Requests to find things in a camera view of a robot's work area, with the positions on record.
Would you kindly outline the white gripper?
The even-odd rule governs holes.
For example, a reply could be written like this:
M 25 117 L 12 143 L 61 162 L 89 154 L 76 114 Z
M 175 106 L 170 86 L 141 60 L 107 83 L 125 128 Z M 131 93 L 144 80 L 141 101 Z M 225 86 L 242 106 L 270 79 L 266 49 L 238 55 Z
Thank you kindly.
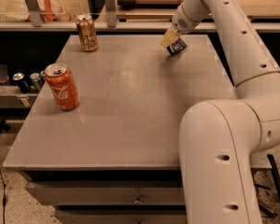
M 184 0 L 172 17 L 172 26 L 161 40 L 164 48 L 170 47 L 181 34 L 191 33 L 195 27 L 210 13 L 204 0 Z

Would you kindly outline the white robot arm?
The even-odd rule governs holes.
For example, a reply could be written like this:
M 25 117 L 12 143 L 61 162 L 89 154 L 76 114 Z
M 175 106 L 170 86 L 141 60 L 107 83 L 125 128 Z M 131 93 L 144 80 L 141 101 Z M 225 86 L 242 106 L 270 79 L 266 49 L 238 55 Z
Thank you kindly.
M 233 100 L 192 106 L 179 128 L 188 224 L 262 224 L 250 157 L 280 144 L 280 67 L 237 0 L 184 0 L 161 41 L 176 54 L 211 15 L 234 83 Z

